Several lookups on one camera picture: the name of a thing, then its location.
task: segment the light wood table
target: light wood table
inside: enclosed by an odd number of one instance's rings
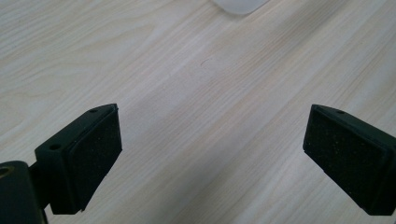
[[[61,223],[394,223],[303,151],[312,104],[396,135],[396,1],[0,2],[0,159],[117,103],[123,151]]]

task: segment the white object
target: white object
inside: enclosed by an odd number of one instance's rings
[[[224,10],[233,14],[248,14],[264,5],[268,0],[213,0]]]

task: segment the wooden surface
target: wooden surface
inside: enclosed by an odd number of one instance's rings
[[[61,223],[394,223],[303,152],[312,104],[396,135],[396,1],[0,2],[0,159],[117,103],[123,152]]]

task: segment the screw hole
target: screw hole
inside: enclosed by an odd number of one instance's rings
[[[58,149],[58,148],[60,148],[61,147],[61,145],[59,145],[59,144],[54,144],[54,145],[51,145],[50,147],[49,147],[49,149],[51,149],[51,150],[56,150],[56,149]]]
[[[12,167],[12,166],[0,167],[0,179],[11,174],[11,172],[13,170],[14,170],[14,167]]]

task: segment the wood grain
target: wood grain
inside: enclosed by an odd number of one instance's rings
[[[120,108],[123,152],[60,223],[393,223],[303,152],[312,104],[396,135],[396,2],[0,2],[0,159]]]

